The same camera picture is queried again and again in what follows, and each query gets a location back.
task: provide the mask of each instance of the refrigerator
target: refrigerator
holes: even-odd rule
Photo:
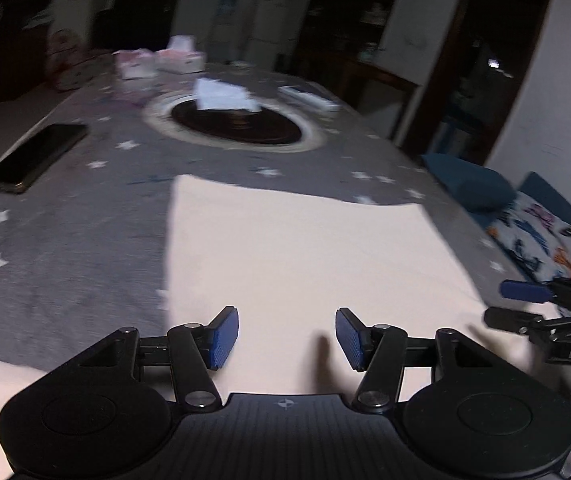
[[[263,70],[274,70],[286,12],[286,0],[255,0],[246,26],[244,61]]]

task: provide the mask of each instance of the black circular pad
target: black circular pad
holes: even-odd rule
[[[278,112],[261,108],[245,110],[197,110],[197,101],[172,108],[172,119],[191,130],[220,139],[251,144],[292,144],[301,139],[301,129]]]
[[[571,449],[569,404],[494,368],[423,388],[406,404],[403,426],[428,462],[473,478],[536,478],[560,468]]]
[[[35,386],[0,413],[0,443],[17,472],[61,479],[115,474],[153,455],[170,431],[166,400],[134,380],[87,389]]]

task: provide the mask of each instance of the wooden door frame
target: wooden door frame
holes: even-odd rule
[[[526,58],[527,67],[525,67],[524,70],[520,70],[515,76],[516,80],[514,90],[509,94],[509,99],[506,100],[506,106],[500,111],[500,113],[498,113],[497,121],[493,125],[496,127],[497,135],[495,135],[491,140],[492,145],[496,143],[502,127],[505,125],[505,121],[514,106],[523,84],[523,80],[530,69],[534,51],[536,50],[536,46],[541,37],[541,30],[543,29],[543,23],[545,22],[545,17],[547,15],[549,2],[550,0],[545,1],[541,17],[537,24],[537,29],[534,31],[533,41]],[[425,150],[429,147],[429,144],[437,131],[438,123],[443,115],[443,109],[447,103],[448,97],[450,96],[454,78],[456,78],[458,68],[456,63],[457,45],[459,43],[461,28],[463,26],[463,20],[468,10],[469,3],[470,0],[458,1],[453,19],[451,20],[450,28],[437,59],[437,63],[435,64],[430,80],[425,87],[421,103],[414,113],[413,119],[408,127],[408,132],[401,144],[402,151],[411,158],[416,159],[425,153]],[[476,163],[484,164],[490,152],[491,149],[488,150],[488,153],[485,156],[482,156],[483,160],[476,160]]]

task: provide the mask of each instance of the pink box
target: pink box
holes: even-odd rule
[[[206,69],[206,53],[159,50],[156,58],[157,69],[177,74],[192,74]]]
[[[121,79],[141,79],[157,75],[155,55],[150,50],[117,50],[114,56]]]

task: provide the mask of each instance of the white rim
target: white rim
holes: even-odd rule
[[[181,124],[176,123],[172,117],[172,108],[186,101],[194,101],[195,96],[183,92],[171,92],[153,99],[144,108],[144,121],[160,133],[173,137],[174,139],[201,144],[203,146],[213,146],[227,150],[248,150],[251,152],[274,152],[274,153],[300,153],[315,150],[322,146],[326,137],[316,124],[305,117],[299,110],[272,99],[264,99],[253,96],[262,107],[277,112],[287,117],[301,130],[301,139],[283,146],[272,146],[267,144],[249,144],[248,142],[238,142],[236,140],[218,139],[210,137],[200,132],[195,132]]]

